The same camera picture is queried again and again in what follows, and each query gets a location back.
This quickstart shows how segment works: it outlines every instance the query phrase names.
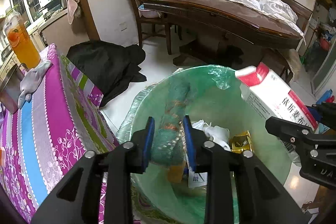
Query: wooden dining table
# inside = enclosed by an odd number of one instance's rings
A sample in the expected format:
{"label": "wooden dining table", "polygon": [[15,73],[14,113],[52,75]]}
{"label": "wooden dining table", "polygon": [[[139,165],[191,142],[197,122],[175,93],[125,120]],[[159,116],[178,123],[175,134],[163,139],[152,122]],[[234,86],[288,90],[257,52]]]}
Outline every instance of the wooden dining table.
{"label": "wooden dining table", "polygon": [[[292,49],[302,38],[287,24],[229,0],[142,0],[142,3],[145,9],[162,12],[171,24],[223,41],[231,33],[253,45]],[[192,56],[208,64],[226,65],[222,58],[224,52],[221,43],[215,48],[207,47],[196,39],[180,47],[181,55],[173,63],[181,65],[186,57]]]}

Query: striped tablecloth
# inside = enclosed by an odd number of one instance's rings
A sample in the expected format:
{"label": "striped tablecloth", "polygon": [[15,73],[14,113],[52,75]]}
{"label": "striped tablecloth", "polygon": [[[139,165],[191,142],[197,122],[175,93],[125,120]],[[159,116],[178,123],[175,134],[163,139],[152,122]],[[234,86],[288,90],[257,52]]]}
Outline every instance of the striped tablecloth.
{"label": "striped tablecloth", "polygon": [[[53,187],[86,150],[103,153],[118,142],[98,111],[103,94],[54,44],[41,53],[52,61],[30,103],[9,112],[0,128],[5,167],[0,183],[20,215],[31,217]],[[106,185],[99,222],[104,218]]]}

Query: trash bin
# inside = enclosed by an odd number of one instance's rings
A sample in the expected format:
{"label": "trash bin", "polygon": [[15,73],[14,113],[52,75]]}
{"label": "trash bin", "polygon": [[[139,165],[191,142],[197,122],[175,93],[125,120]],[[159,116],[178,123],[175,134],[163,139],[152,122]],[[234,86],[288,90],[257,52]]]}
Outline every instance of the trash bin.
{"label": "trash bin", "polygon": [[[169,98],[171,90],[178,94],[179,85],[176,83],[181,81],[189,85],[184,114],[189,115],[192,122],[202,119],[213,126],[228,128],[230,137],[249,130],[255,154],[282,184],[285,183],[291,167],[286,148],[275,136],[267,133],[265,120],[241,98],[241,82],[235,78],[235,71],[222,66],[179,69],[141,91],[116,134],[119,142],[129,141],[133,132],[144,129],[149,116],[155,119],[157,134],[166,105],[172,100]],[[150,163],[143,175],[132,174],[132,181],[151,204],[168,217],[185,224],[204,223],[205,194],[191,191],[187,185],[170,183],[164,166]],[[236,208],[235,222],[239,222]]]}

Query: orange liquid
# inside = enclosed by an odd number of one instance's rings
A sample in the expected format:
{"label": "orange liquid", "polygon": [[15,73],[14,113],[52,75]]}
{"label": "orange liquid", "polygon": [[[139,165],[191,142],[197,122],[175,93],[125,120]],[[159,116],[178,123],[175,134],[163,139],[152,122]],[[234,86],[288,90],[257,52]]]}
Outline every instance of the orange liquid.
{"label": "orange liquid", "polygon": [[7,38],[21,63],[25,63],[29,69],[35,68],[40,63],[40,55],[23,24],[11,28]]}

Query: floor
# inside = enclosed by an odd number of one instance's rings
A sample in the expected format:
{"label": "floor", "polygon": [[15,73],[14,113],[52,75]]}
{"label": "floor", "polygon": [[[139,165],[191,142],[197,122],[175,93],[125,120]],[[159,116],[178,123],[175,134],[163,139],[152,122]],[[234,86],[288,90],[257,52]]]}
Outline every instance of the floor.
{"label": "floor", "polygon": [[[179,55],[179,46],[192,41],[194,37],[183,33],[184,40],[180,41],[173,29],[171,35],[173,52],[171,56],[167,54],[164,38],[151,37],[144,41],[143,49],[146,52],[146,59],[140,64],[142,68],[140,72],[147,77],[147,81],[143,83],[130,83],[129,88],[125,92],[101,108],[101,112],[113,132],[116,132],[120,127],[131,107],[134,97],[141,90],[152,83],[159,82],[178,69],[173,65],[172,60]],[[187,59],[185,64],[187,66],[203,65],[201,62],[191,59]],[[297,82],[290,82],[290,87],[304,104],[312,105],[316,102],[316,99],[311,93],[309,77],[305,71],[300,73],[300,78]],[[304,203],[314,200],[318,185],[302,178],[299,175],[299,170],[299,167],[292,164],[290,174],[285,182],[285,188],[301,207]]]}

